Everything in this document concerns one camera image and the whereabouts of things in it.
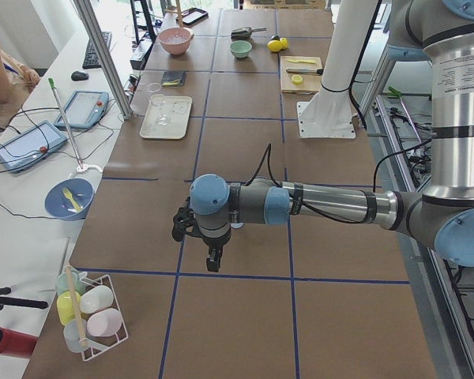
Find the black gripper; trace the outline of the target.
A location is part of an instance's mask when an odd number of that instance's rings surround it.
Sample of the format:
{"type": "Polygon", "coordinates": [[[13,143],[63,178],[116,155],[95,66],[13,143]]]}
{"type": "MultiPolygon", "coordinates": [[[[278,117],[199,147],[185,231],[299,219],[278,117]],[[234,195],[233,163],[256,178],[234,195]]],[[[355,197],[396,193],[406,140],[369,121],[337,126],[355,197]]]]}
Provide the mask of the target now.
{"type": "Polygon", "coordinates": [[[206,268],[209,272],[218,272],[220,270],[223,247],[231,238],[231,228],[229,225],[223,225],[216,230],[201,227],[200,231],[203,242],[209,247],[208,256],[206,258],[206,268]]]}

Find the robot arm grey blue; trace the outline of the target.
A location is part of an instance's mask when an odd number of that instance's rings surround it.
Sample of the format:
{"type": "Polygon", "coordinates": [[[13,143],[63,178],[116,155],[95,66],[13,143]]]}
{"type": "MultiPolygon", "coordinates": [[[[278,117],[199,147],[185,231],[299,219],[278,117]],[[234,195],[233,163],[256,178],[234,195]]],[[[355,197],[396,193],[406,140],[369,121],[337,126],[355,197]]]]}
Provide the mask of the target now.
{"type": "Polygon", "coordinates": [[[474,267],[474,1],[395,1],[388,51],[431,61],[431,180],[420,193],[339,189],[256,177],[228,183],[196,178],[186,200],[190,236],[209,248],[216,272],[234,223],[286,223],[318,215],[376,223],[414,238],[441,257],[474,267]]]}

